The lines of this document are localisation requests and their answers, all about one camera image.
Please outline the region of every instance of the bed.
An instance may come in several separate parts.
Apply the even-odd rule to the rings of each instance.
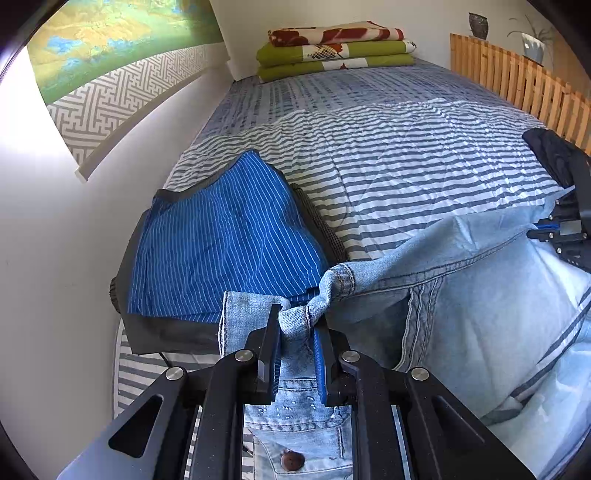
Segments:
[[[304,189],[350,259],[372,259],[445,216],[539,204],[560,190],[521,139],[541,126],[484,87],[421,60],[266,84],[250,77],[232,85],[164,188],[184,190],[255,148]],[[165,356],[188,370],[217,360]],[[131,353],[121,324],[114,415],[165,369],[158,354]],[[245,432],[247,450],[253,441]],[[253,464],[245,451],[245,479],[254,477]]]

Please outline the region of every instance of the white wall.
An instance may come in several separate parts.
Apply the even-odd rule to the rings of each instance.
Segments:
[[[140,214],[231,81],[224,65],[179,91],[87,184],[26,51],[0,83],[0,420],[41,480],[111,419],[109,282]]]
[[[488,41],[523,54],[519,35],[511,30],[546,26],[545,19],[526,0],[211,0],[232,58],[238,80],[256,73],[256,51],[268,41],[267,31],[278,27],[336,25],[371,20],[401,28],[414,40],[418,57],[449,67],[449,34],[471,35],[468,12],[488,18]],[[510,21],[511,17],[522,19]]]

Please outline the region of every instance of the brown button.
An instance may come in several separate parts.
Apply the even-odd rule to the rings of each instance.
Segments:
[[[281,455],[281,466],[286,472],[295,472],[304,466],[306,459],[301,453],[285,452]]]

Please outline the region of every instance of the red and white folded blanket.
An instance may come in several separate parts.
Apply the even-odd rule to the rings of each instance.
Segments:
[[[372,40],[402,40],[399,28],[386,28],[373,22],[356,22],[334,27],[280,28],[269,30],[269,40],[276,47],[325,45]]]

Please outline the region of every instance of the silver bolt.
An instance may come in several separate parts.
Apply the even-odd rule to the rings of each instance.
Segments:
[[[239,362],[248,362],[252,358],[252,352],[250,350],[238,350],[234,354],[234,358]]]
[[[343,360],[350,364],[354,364],[361,358],[361,356],[355,350],[347,350],[346,352],[343,352],[342,356]]]
[[[413,368],[413,371],[410,372],[415,380],[419,382],[424,382],[427,378],[429,378],[429,371],[423,367]]]
[[[166,370],[166,378],[169,380],[178,380],[184,375],[183,369],[180,367],[171,367]]]

